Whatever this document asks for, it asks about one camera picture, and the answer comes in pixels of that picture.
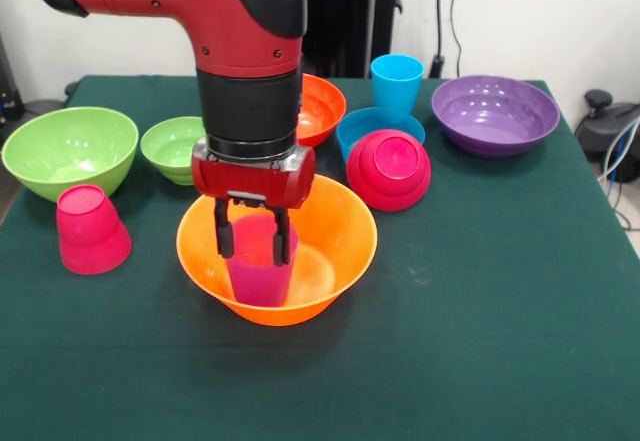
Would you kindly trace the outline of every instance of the orange bowl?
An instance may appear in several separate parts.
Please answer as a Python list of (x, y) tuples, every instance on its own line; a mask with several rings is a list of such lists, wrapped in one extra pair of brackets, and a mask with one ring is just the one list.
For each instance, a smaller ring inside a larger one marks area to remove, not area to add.
[[(316, 175), (309, 197), (290, 210), (299, 237), (289, 294), (283, 306), (265, 308), (238, 303), (225, 260), (217, 254), (213, 198), (201, 196), (178, 227), (177, 249), (182, 267), (203, 291), (249, 321), (267, 326), (302, 323), (324, 311), (367, 270), (378, 244), (371, 211), (350, 189)], [(256, 210), (229, 206), (234, 221)]]
[(336, 129), (347, 111), (342, 91), (326, 79), (311, 74), (302, 78), (302, 108), (298, 116), (298, 142), (318, 146)]

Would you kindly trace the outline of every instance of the green tablecloth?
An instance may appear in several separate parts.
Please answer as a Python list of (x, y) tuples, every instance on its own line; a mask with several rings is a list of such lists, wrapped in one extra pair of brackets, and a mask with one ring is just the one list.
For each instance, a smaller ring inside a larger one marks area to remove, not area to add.
[[(370, 105), (366, 81), (336, 83)], [(571, 132), (468, 156), (435, 86), (415, 110), (428, 195), (374, 213), (371, 268), (300, 326), (250, 324), (188, 280), (175, 233), (197, 193), (140, 154), (113, 197), (134, 250), (105, 276), (63, 269), (53, 204), (23, 191), (0, 227), (0, 439), (640, 439), (640, 265)], [(88, 77), (70, 105), (141, 133), (199, 113), (191, 78)], [(318, 155), (344, 181), (333, 138)]]

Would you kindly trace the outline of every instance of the white wall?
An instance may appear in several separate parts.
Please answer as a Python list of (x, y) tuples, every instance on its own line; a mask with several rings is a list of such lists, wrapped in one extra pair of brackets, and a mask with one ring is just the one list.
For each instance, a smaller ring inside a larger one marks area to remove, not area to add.
[(63, 98), (85, 74), (194, 74), (184, 30), (172, 20), (59, 13), (42, 0), (0, 0), (0, 33), (26, 100)]
[[(436, 51), (435, 0), (403, 0), (394, 51), (430, 63)], [(444, 75), (456, 47), (443, 0)], [(640, 102), (640, 0), (457, 0), (462, 74), (544, 79), (570, 124), (584, 114), (583, 94), (598, 87)]]
[[(403, 0), (394, 51), (430, 62), (434, 0)], [(443, 0), (445, 14), (449, 0)], [(640, 0), (458, 0), (463, 74), (549, 82), (570, 122), (591, 87), (640, 101)], [(25, 99), (62, 97), (92, 74), (191, 74), (193, 54), (173, 21), (91, 15), (76, 19), (41, 0), (0, 0), (0, 31)], [(445, 75), (455, 46), (445, 23)]]

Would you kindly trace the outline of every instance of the purple bowl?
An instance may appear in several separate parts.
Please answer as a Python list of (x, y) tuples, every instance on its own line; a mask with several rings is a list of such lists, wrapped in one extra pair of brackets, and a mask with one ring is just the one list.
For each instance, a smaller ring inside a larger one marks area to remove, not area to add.
[(546, 93), (498, 76), (447, 81), (436, 89), (431, 103), (451, 141), (485, 158), (523, 153), (560, 122), (560, 110)]

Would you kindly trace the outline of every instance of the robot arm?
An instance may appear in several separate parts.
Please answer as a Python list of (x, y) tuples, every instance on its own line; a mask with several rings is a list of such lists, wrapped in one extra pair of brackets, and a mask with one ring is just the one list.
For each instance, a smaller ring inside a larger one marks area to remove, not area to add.
[(169, 17), (191, 39), (207, 137), (194, 148), (198, 190), (216, 198), (218, 250), (233, 254), (229, 201), (276, 215), (277, 264), (288, 262), (288, 217), (311, 189), (315, 158), (296, 144), (306, 0), (45, 0), (78, 16)]

